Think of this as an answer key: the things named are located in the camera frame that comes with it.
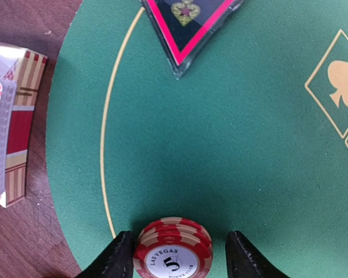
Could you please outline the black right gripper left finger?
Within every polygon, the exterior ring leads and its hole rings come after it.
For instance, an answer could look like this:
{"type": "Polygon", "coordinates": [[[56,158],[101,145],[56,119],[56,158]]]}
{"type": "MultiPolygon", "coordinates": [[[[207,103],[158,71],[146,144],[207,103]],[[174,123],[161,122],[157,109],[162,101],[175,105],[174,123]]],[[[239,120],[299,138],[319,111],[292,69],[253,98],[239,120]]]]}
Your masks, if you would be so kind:
{"type": "Polygon", "coordinates": [[[135,246],[133,232],[120,232],[76,278],[132,278],[135,246]]]}

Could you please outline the playing card box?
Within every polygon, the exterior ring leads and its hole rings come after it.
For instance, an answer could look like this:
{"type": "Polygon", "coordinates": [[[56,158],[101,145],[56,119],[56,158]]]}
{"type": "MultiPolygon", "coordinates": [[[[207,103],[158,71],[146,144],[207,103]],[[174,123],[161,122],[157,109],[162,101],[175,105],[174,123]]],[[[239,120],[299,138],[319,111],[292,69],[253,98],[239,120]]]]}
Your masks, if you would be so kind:
{"type": "Polygon", "coordinates": [[[26,195],[27,152],[38,90],[47,57],[28,48],[0,43],[0,76],[17,85],[8,135],[5,191],[0,206],[7,208],[26,195]]]}

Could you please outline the small red chip stack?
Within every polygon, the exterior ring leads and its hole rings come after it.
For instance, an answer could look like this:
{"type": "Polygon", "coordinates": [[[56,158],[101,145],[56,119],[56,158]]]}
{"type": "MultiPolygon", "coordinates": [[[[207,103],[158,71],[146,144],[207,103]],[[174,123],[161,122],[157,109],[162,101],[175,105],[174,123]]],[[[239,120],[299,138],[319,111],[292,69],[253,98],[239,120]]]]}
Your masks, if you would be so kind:
{"type": "Polygon", "coordinates": [[[141,231],[133,256],[140,277],[207,277],[212,261],[208,231],[182,217],[150,223],[141,231]]]}

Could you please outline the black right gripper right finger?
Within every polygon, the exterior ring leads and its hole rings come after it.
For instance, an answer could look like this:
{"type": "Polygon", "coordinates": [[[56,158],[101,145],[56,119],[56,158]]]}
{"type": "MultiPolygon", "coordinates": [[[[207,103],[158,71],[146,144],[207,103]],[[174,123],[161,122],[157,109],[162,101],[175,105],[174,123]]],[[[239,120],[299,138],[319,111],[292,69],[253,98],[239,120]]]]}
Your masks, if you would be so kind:
{"type": "Polygon", "coordinates": [[[288,278],[277,269],[240,231],[227,234],[227,276],[232,278],[288,278]]]}

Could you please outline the black triangular dealer button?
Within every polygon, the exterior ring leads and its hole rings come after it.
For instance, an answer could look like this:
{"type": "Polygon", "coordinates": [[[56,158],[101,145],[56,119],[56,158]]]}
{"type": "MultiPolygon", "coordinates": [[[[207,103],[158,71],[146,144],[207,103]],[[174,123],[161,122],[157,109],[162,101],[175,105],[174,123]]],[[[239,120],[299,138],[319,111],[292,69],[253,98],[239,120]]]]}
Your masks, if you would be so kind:
{"type": "Polygon", "coordinates": [[[173,75],[179,80],[218,29],[243,1],[140,2],[164,49],[173,75]]]}

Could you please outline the round green poker mat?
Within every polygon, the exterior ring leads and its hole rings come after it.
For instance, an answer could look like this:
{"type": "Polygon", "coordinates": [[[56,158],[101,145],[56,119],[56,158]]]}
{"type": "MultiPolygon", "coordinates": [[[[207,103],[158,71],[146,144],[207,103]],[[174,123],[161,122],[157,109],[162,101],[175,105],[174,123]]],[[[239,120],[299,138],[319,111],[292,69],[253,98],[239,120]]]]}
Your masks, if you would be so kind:
{"type": "Polygon", "coordinates": [[[290,277],[348,277],[348,1],[245,1],[176,79],[139,1],[83,1],[49,99],[57,215],[86,268],[177,216],[290,277]]]}

